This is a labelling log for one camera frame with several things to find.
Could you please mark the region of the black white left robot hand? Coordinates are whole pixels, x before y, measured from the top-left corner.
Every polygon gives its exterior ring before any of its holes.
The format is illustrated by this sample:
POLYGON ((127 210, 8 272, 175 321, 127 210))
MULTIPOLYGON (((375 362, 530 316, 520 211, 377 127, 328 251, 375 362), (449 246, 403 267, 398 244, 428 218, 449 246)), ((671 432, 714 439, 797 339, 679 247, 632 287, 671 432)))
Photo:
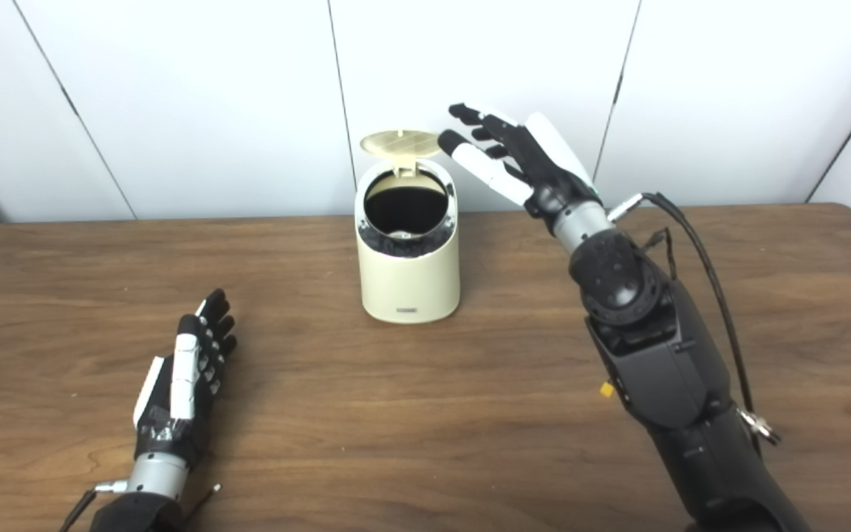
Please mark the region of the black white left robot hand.
POLYGON ((221 287, 180 317, 172 353, 153 359, 133 410, 134 458, 171 454, 196 468, 211 444, 211 417, 236 350, 221 287))

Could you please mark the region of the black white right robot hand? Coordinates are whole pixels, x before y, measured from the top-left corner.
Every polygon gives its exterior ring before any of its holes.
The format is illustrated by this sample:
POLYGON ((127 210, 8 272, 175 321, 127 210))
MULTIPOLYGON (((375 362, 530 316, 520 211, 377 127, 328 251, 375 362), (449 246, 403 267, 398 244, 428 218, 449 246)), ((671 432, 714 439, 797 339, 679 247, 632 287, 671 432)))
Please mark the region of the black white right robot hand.
POLYGON ((535 219, 553 222, 582 203, 602 205, 585 167, 544 115, 524 123, 465 102, 449 115, 470 127, 471 138, 445 130, 438 145, 455 163, 535 219))

